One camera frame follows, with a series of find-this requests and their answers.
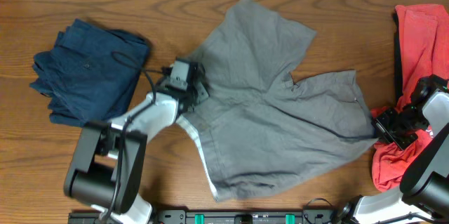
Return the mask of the grey shorts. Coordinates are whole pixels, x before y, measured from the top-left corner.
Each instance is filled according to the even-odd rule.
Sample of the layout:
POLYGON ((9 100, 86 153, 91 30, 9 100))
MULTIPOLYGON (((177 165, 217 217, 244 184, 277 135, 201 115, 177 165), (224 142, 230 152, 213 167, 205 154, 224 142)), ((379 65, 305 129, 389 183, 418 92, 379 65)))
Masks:
POLYGON ((267 197, 359 158, 375 143, 353 70, 293 81, 316 32, 240 0, 191 53, 208 98, 178 124, 215 201, 267 197))

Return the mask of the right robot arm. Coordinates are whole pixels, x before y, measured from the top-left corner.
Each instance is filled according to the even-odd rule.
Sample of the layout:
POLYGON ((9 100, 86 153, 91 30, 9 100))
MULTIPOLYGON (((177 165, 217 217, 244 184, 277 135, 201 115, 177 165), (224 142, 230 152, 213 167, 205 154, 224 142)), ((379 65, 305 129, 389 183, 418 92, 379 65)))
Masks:
POLYGON ((375 196, 359 196, 335 216, 334 223, 448 222, 448 82, 422 77, 401 112, 373 119, 377 133, 405 148, 417 130, 431 128, 433 140, 406 169, 400 185, 375 196))

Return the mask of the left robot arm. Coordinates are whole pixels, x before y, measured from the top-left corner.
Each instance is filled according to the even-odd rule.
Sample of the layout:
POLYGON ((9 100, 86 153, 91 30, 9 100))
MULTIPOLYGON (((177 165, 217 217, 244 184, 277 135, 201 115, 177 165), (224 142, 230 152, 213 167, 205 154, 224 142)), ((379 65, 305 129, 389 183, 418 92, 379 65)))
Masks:
POLYGON ((152 205, 139 194, 146 145, 207 99, 207 88, 201 77, 164 77, 127 113, 88 122, 69 165, 64 194, 99 211, 99 223, 150 223, 152 205))

